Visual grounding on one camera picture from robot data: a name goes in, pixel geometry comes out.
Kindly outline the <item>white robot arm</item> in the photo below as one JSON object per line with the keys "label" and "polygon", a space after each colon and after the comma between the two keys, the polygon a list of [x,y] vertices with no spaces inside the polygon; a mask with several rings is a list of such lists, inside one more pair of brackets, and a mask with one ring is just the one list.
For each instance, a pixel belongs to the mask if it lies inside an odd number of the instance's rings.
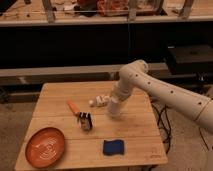
{"label": "white robot arm", "polygon": [[121,113],[123,104],[137,87],[213,134],[211,98],[158,80],[149,76],[147,72],[148,64],[143,60],[126,64],[119,70],[119,81],[115,83],[107,105],[107,110],[113,117]]}

